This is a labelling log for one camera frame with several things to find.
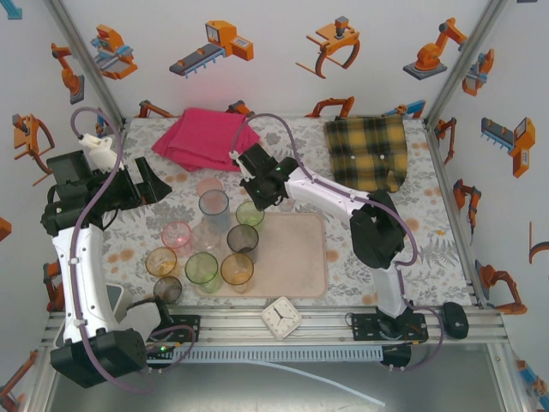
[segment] green plastic cup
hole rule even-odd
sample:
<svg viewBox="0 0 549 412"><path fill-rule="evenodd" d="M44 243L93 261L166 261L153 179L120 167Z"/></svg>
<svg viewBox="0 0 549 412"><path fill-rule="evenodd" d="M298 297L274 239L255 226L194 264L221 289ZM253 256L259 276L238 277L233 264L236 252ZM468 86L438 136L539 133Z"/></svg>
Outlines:
<svg viewBox="0 0 549 412"><path fill-rule="evenodd" d="M237 208L237 221L241 225L258 227L265 218L263 210L257 210L252 201L244 202Z"/></svg>
<svg viewBox="0 0 549 412"><path fill-rule="evenodd" d="M185 265L185 275L204 293L214 294L223 284L219 268L214 255L201 251L189 257Z"/></svg>

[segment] ventilation grille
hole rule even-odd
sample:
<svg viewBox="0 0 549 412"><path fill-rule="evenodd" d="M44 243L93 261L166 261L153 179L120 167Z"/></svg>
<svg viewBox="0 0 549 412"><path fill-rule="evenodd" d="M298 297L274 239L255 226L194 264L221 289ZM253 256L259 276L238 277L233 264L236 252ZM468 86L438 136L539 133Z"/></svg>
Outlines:
<svg viewBox="0 0 549 412"><path fill-rule="evenodd" d="M149 365L172 363L187 347L176 348L172 353L156 354L148 358ZM194 347L184 363L241 363L261 362L377 362L383 360L381 346L299 346L264 348Z"/></svg>

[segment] white cable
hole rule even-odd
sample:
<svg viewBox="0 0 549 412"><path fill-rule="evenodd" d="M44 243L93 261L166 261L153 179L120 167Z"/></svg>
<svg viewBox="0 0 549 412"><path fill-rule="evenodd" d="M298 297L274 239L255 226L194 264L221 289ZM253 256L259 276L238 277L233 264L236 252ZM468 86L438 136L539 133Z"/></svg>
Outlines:
<svg viewBox="0 0 549 412"><path fill-rule="evenodd" d="M319 382L324 382L324 384L335 386L336 388L342 389L346 392L349 392L352 395L355 395L357 397L361 397L362 399L365 399L368 402L375 403L376 405L381 406L382 408L385 408L385 402L378 401L376 398L369 397L368 395L365 395L362 392L358 392L355 389L351 389L348 386L338 384L337 382L334 382L333 380L329 380L326 378L323 378L321 376L313 375L312 373L307 373L300 371L299 369L294 369L293 367L285 367L283 365L279 365L277 363L269 363L269 362L261 362L259 360L245 360L243 363L250 363L251 365L259 365L261 367L273 367L275 369L281 369L282 371L296 373L301 376L305 376L306 378L315 379Z"/></svg>

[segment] beige tray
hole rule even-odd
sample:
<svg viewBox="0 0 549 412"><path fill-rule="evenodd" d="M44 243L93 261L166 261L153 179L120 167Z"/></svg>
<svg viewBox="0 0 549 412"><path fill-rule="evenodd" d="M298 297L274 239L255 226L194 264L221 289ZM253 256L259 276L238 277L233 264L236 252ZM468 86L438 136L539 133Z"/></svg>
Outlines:
<svg viewBox="0 0 549 412"><path fill-rule="evenodd" d="M232 226L236 225L232 216ZM328 287L324 221L313 213L267 213L258 229L259 249L254 267L253 284L244 294L229 285L215 294L201 296L240 298L319 298ZM220 264L230 254L226 236L221 241Z"/></svg>

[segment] white wall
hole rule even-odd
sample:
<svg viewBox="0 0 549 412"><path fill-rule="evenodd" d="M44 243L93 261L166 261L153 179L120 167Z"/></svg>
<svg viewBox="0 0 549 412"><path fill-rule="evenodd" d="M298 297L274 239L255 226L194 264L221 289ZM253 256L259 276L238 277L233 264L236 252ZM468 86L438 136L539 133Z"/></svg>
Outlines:
<svg viewBox="0 0 549 412"><path fill-rule="evenodd" d="M549 117L546 98L549 64L545 36L549 3L510 2L500 22L481 51L495 50L488 83L476 97L458 90L444 111L443 119L457 119L455 157L447 166L450 180L463 178L482 192L474 255L484 264L507 270L515 278L528 312L505 316L505 325L517 354L545 380L549 380L546 355L549 312L549 252L540 252L528 263L528 223L534 223L534 243L549 240ZM480 120L514 130L524 117L536 128L536 144L530 150L530 168L519 179L512 175L512 158L505 150L480 137ZM446 155L448 139L441 144ZM462 223L466 210L462 211ZM510 302L504 285L491 291L491 303Z"/></svg>
<svg viewBox="0 0 549 412"><path fill-rule="evenodd" d="M117 30L134 49L139 69L122 80L106 79L126 116L135 116L139 102L149 99L173 114L187 106L225 109L244 100L255 112L305 115L319 100L356 97L353 112L380 113L400 104L425 99L432 103L449 70L423 81L402 71L419 49L434 42L438 25L450 17L470 34L486 0L346 2L302 0L237 1L159 0L130 2L71 0L65 2L81 36L89 41L96 26ZM326 61L323 80L295 62L314 67L318 46L305 35L344 15L360 31L361 50L348 69ZM254 43L255 58L231 56L200 69L188 79L169 67L207 43L204 24L225 20ZM89 45L89 51L95 54ZM340 51L344 57L350 47ZM442 57L450 68L459 52L450 41Z"/></svg>
<svg viewBox="0 0 549 412"><path fill-rule="evenodd" d="M12 234L0 243L0 384L3 384L37 348L44 333L47 294L42 283L42 264L54 262L55 250L40 224L52 176L32 187L43 173L26 156L14 160L11 116L34 114L50 130L56 147L44 158L77 150L80 145L69 127L78 106L99 106L86 84L85 100L72 106L61 80L61 65L51 55L51 42L66 45L43 2L17 0L23 19L8 21L0 14L0 37L4 39L0 72L0 216L12 224ZM81 68L68 58L76 74ZM79 117L78 126L94 133L95 117Z"/></svg>

